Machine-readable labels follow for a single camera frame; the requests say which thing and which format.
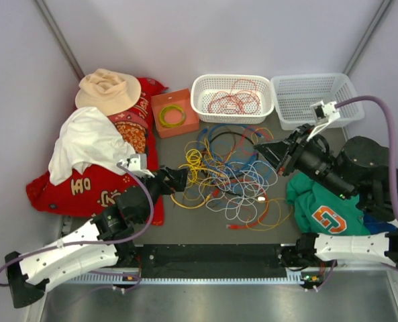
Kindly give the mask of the blue plaid cloth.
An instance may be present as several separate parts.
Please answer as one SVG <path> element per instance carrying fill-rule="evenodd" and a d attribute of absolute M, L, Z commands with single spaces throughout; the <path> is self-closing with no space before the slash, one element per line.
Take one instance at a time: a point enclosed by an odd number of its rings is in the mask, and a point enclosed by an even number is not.
<path fill-rule="evenodd" d="M 382 233 L 382 232 L 392 232 L 396 231 L 397 228 L 385 221 L 379 221 L 375 219 L 370 214 L 364 214 L 363 216 L 364 226 L 370 231 L 372 235 Z"/>

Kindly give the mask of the white t-shirt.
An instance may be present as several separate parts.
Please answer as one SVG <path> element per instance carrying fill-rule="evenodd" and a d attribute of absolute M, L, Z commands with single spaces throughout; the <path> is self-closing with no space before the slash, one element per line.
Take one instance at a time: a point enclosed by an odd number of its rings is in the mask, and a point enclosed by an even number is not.
<path fill-rule="evenodd" d="M 130 158 L 136 150 L 125 141 L 114 124 L 96 107 L 82 107 L 62 124 L 48 165 L 50 183 L 60 185 L 76 170 L 97 165 L 114 174 L 120 160 Z"/>

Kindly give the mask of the green shirt orange logo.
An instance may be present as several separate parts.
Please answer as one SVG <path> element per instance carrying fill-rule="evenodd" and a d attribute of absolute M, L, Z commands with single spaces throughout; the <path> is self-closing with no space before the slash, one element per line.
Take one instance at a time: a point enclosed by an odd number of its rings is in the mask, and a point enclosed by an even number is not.
<path fill-rule="evenodd" d="M 287 183 L 286 201 L 294 206 L 301 233 L 368 235 L 364 214 L 356 207 L 359 197 L 341 199 L 303 173 Z"/>

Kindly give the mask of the beige bucket hat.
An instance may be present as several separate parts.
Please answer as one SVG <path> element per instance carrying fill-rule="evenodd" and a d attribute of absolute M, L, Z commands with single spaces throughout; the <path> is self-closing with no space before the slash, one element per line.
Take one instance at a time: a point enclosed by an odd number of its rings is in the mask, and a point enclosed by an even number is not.
<path fill-rule="evenodd" d="M 141 94 L 142 86 L 136 77 L 98 68 L 81 79 L 74 103 L 77 109 L 96 107 L 110 116 L 133 107 Z"/>

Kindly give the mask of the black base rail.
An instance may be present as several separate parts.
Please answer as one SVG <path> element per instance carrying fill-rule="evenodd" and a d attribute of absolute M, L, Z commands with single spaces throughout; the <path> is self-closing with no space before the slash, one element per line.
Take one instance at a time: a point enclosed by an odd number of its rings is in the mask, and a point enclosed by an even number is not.
<path fill-rule="evenodd" d="M 139 268 L 144 278 L 273 278 L 285 269 L 319 268 L 312 255 L 278 244 L 146 244 L 123 256 L 114 268 Z"/>

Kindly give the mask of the red patterned cloth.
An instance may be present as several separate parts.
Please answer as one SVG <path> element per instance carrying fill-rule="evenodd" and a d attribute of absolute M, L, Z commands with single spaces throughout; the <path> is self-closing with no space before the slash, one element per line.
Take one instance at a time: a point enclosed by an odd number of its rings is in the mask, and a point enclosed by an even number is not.
<path fill-rule="evenodd" d="M 148 168 L 159 168 L 156 139 L 153 134 L 154 117 L 151 98 L 167 88 L 153 78 L 139 78 L 142 88 L 137 103 L 130 109 L 109 116 L 124 141 L 137 153 L 147 155 Z M 26 195 L 38 211 L 91 217 L 115 204 L 115 199 L 135 182 L 131 176 L 122 176 L 98 166 L 88 167 L 83 174 L 76 170 L 60 185 L 50 183 L 50 173 L 45 172 L 26 185 Z"/>

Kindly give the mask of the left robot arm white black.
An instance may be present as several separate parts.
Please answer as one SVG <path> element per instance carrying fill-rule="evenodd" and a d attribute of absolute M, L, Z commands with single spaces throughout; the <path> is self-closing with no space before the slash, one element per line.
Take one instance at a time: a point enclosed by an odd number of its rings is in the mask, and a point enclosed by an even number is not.
<path fill-rule="evenodd" d="M 132 264 L 136 258 L 133 240 L 150 227 L 156 202 L 163 195 L 184 191 L 187 185 L 186 168 L 150 171 L 131 160 L 119 162 L 117 167 L 135 184 L 113 205 L 46 247 L 6 255 L 2 270 L 14 308 L 32 305 L 58 285 L 84 273 Z"/>

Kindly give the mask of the orange square box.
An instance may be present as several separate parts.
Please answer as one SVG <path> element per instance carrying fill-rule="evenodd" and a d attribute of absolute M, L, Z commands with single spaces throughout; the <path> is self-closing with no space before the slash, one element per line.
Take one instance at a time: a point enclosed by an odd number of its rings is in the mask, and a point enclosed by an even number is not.
<path fill-rule="evenodd" d="M 151 102 L 160 138 L 179 136 L 199 129 L 199 117 L 191 106 L 189 89 L 155 95 Z"/>

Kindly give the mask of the white rectangular mesh basket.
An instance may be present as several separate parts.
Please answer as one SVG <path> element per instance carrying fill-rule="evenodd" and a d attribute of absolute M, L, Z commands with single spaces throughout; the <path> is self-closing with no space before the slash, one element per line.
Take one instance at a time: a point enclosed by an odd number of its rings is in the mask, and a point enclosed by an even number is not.
<path fill-rule="evenodd" d="M 270 83 L 275 111 L 285 131 L 315 123 L 311 110 L 315 103 L 341 103 L 357 96 L 349 77 L 339 72 L 275 76 Z"/>

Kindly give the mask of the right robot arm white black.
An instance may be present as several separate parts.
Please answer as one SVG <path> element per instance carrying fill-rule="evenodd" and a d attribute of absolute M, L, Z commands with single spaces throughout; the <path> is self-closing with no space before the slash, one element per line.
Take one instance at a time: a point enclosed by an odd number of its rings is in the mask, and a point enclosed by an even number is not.
<path fill-rule="evenodd" d="M 288 176 L 298 170 L 341 201 L 358 197 L 358 210 L 393 225 L 396 230 L 344 236 L 336 212 L 328 206 L 320 207 L 315 219 L 330 233 L 302 233 L 294 246 L 281 249 L 281 265 L 329 266 L 338 260 L 362 260 L 398 270 L 398 220 L 390 196 L 388 148 L 356 136 L 342 146 L 338 155 L 333 155 L 328 141 L 320 134 L 313 135 L 313 130 L 312 125 L 301 125 L 289 137 L 258 143 L 254 149 L 277 174 Z"/>

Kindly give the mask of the white oval perforated basket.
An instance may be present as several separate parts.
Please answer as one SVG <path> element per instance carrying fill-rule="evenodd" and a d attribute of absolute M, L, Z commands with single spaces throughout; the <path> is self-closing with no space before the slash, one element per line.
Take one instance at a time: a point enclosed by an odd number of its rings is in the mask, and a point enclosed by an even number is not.
<path fill-rule="evenodd" d="M 242 74 L 204 74 L 193 82 L 191 106 L 201 121 L 254 125 L 275 109 L 270 80 Z"/>

